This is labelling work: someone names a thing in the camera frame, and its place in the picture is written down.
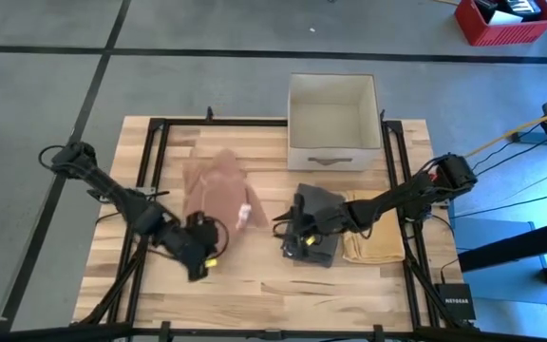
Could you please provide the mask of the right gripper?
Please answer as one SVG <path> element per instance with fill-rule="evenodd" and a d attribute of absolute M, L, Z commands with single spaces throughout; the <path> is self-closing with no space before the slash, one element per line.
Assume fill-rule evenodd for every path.
<path fill-rule="evenodd" d="M 299 194 L 293 195 L 289 210 L 273 221 L 291 221 L 300 223 L 299 231 L 303 235 L 330 236 L 345 233 L 349 229 L 349 213 L 343 205 L 325 207 L 314 214 L 305 214 L 305 199 Z M 282 256 L 290 259 L 303 259 L 304 242 L 300 235 L 285 234 L 281 245 Z"/>

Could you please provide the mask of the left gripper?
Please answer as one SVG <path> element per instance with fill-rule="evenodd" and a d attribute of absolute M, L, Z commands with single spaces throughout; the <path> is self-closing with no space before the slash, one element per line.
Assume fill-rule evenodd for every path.
<path fill-rule="evenodd" d="M 208 257 L 217 251 L 216 221 L 196 211 L 186 217 L 186 226 L 169 221 L 159 233 L 159 245 L 187 268 L 189 281 L 208 276 L 205 265 Z"/>

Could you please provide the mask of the grey waffle towel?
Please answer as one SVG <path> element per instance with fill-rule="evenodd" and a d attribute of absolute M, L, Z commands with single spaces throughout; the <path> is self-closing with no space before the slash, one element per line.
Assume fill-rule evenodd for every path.
<path fill-rule="evenodd" d="M 297 186 L 296 193 L 301 194 L 305 199 L 304 211 L 306 214 L 314 214 L 319 209 L 340 204 L 345 200 L 343 196 L 333 194 L 324 188 L 304 183 Z M 318 237 L 313 244 L 304 248 L 303 259 L 294 260 L 330 268 L 334 261 L 338 241 L 338 236 Z"/>

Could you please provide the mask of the pink checked towel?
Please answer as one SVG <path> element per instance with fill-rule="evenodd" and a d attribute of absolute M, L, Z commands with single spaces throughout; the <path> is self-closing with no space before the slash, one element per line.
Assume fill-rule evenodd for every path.
<path fill-rule="evenodd" d="M 182 178 L 183 215 L 202 211 L 233 233 L 249 226 L 269 225 L 261 200 L 233 150 L 221 149 L 207 161 L 191 153 L 183 165 Z"/>

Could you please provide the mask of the yellow terry towel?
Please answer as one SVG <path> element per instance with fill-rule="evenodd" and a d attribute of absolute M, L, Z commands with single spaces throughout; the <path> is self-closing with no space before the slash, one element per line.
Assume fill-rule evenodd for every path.
<path fill-rule="evenodd" d="M 382 214 L 372 226 L 369 238 L 358 233 L 343 235 L 343 259 L 359 264 L 387 264 L 406 258 L 397 210 Z"/>

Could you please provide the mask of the beige fabric storage box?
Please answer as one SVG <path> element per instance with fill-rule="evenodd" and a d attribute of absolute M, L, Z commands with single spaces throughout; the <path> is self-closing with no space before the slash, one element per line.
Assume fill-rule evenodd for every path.
<path fill-rule="evenodd" d="M 382 151 L 373 76 L 291 75 L 289 170 L 363 172 L 371 168 Z"/>

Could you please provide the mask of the grey power adapter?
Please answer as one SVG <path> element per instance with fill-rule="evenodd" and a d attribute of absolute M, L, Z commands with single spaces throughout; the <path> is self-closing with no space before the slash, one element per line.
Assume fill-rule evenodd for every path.
<path fill-rule="evenodd" d="M 510 137 L 511 143 L 523 144 L 547 144 L 547 134 L 545 132 L 518 132 Z"/>

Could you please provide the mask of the red plastic crate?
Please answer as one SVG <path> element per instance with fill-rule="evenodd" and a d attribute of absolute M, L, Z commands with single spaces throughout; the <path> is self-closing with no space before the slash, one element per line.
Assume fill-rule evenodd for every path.
<path fill-rule="evenodd" d="M 547 31 L 547 0 L 535 0 L 541 8 L 537 21 L 489 25 L 474 0 L 461 0 L 454 16 L 467 43 L 475 47 L 534 43 Z"/>

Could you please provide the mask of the black aluminium table frame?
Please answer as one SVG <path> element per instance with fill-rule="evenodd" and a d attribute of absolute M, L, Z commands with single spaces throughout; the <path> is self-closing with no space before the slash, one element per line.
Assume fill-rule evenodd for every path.
<path fill-rule="evenodd" d="M 151 118 L 148 124 L 145 148 L 151 146 L 153 130 L 162 126 L 167 132 L 169 126 L 175 125 L 211 125 L 211 126 L 275 126 L 286 127 L 288 120 L 260 120 L 260 119 L 183 119 L 183 118 Z M 163 132 L 161 142 L 164 142 L 168 133 Z M 164 321 L 160 328 L 137 328 L 133 321 L 100 324 L 101 314 L 105 314 L 112 302 L 120 299 L 121 289 L 135 269 L 143 266 L 146 249 L 137 251 L 131 257 L 131 262 L 125 265 L 123 274 L 116 278 L 112 290 L 106 293 L 104 304 L 97 305 L 96 312 L 91 313 L 87 323 L 74 323 L 67 327 L 29 330 L 18 332 L 0 332 L 0 342 L 106 342 L 116 339 L 130 339 L 135 336 L 158 336 L 159 342 L 173 342 L 179 337 L 233 337 L 258 338 L 265 341 L 282 341 L 289 338 L 325 338 L 332 340 L 365 339 L 369 342 L 385 342 L 386 339 L 429 341 L 429 342 L 547 342 L 546 338 L 522 335 L 511 335 L 492 332 L 481 332 L 474 328 L 434 328 L 419 326 L 413 332 L 385 332 L 381 325 L 373 325 L 370 331 L 284 331 L 284 330 L 217 330 L 217 329 L 177 329 L 171 328 L 171 322 Z"/>

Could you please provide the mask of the black Netgear network switch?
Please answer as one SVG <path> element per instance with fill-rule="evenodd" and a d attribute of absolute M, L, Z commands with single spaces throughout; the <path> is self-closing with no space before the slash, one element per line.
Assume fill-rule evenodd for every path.
<path fill-rule="evenodd" d="M 440 283 L 436 284 L 435 288 L 454 318 L 467 321 L 476 319 L 473 298 L 468 284 Z"/>

